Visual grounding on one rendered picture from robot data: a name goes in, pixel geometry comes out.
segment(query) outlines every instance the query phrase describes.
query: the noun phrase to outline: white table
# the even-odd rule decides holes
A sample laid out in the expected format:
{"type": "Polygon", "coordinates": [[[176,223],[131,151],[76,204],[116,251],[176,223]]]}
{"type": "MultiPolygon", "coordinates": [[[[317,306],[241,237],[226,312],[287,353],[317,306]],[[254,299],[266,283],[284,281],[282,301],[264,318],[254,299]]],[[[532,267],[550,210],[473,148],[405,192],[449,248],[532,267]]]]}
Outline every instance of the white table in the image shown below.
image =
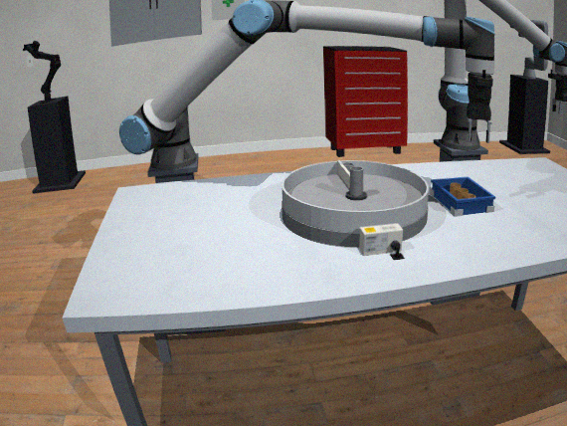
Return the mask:
{"type": "Polygon", "coordinates": [[[567,272],[567,169],[547,158],[402,164],[468,176],[495,211],[452,216],[429,203],[404,260],[317,244],[281,221],[287,173],[119,188],[64,314],[94,332],[128,426],[145,425],[120,333],[167,334],[444,302],[567,272]]]}

